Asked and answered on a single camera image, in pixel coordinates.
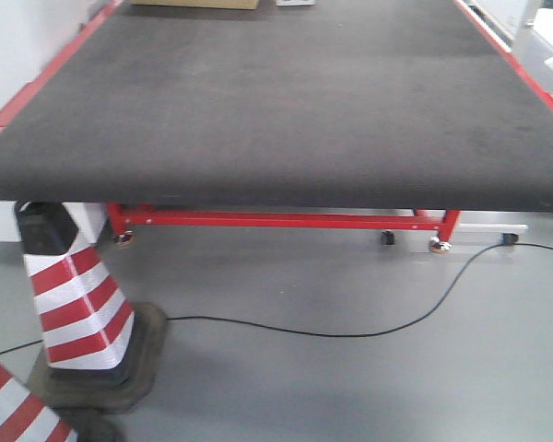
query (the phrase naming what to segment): white wall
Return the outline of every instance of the white wall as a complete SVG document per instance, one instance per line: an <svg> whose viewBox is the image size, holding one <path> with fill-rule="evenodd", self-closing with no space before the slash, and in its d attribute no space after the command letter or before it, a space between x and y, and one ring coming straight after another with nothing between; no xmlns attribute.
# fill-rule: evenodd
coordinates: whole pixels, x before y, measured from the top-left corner
<svg viewBox="0 0 553 442"><path fill-rule="evenodd" d="M105 0L0 0L0 109Z"/></svg>

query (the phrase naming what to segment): caster wheel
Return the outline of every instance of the caster wheel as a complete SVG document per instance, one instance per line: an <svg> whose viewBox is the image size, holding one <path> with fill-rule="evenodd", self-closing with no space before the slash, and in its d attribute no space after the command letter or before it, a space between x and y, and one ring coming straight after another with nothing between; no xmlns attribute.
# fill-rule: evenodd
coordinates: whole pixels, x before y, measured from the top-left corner
<svg viewBox="0 0 553 442"><path fill-rule="evenodd" d="M133 242L134 236L132 231L127 231L122 235L118 235L113 238L114 243L118 247L126 247Z"/></svg>
<svg viewBox="0 0 553 442"><path fill-rule="evenodd" d="M395 244L395 233L389 230L381 232L381 245L393 246Z"/></svg>
<svg viewBox="0 0 553 442"><path fill-rule="evenodd" d="M505 244L507 246L516 244L518 242L518 235L516 235L515 233L502 233L501 242L502 244Z"/></svg>
<svg viewBox="0 0 553 442"><path fill-rule="evenodd" d="M451 251L452 245L450 242L441 241L438 237L433 237L428 243L428 248L434 253L447 253Z"/></svg>

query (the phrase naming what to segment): black rubber base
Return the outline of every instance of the black rubber base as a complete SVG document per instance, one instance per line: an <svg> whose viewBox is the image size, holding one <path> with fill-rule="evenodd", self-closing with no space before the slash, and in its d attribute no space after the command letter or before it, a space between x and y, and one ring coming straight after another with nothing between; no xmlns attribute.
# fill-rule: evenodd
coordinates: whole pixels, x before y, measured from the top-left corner
<svg viewBox="0 0 553 442"><path fill-rule="evenodd" d="M77 431L77 442L124 442L117 427L95 410L55 410Z"/></svg>
<svg viewBox="0 0 553 442"><path fill-rule="evenodd" d="M102 413L127 413L151 392L159 355L166 335L166 315L150 303L132 304L134 328L124 360L128 378L111 383L105 374L57 370L47 366L44 351L39 353L27 387L52 408L89 408Z"/></svg>

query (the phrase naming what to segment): conveyor belt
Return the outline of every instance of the conveyor belt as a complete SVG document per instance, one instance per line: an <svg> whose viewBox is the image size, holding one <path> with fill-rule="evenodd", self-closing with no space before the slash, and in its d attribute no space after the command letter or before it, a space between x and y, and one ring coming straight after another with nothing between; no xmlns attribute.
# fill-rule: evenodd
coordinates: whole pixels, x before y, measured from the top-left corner
<svg viewBox="0 0 553 442"><path fill-rule="evenodd" d="M451 0L125 4L0 136L0 199L553 211L553 115Z"/></svg>

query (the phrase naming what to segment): traffic cone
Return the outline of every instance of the traffic cone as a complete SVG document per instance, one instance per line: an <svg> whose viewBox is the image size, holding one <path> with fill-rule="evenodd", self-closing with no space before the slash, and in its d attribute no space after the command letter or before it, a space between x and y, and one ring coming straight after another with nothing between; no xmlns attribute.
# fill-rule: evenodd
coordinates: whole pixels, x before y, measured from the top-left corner
<svg viewBox="0 0 553 442"><path fill-rule="evenodd" d="M127 302L63 205L15 211L43 330L29 384L52 407L126 411L153 387L165 315Z"/></svg>
<svg viewBox="0 0 553 442"><path fill-rule="evenodd" d="M74 412L76 416L84 412ZM112 424L88 412L78 431L0 366L0 442L120 441Z"/></svg>

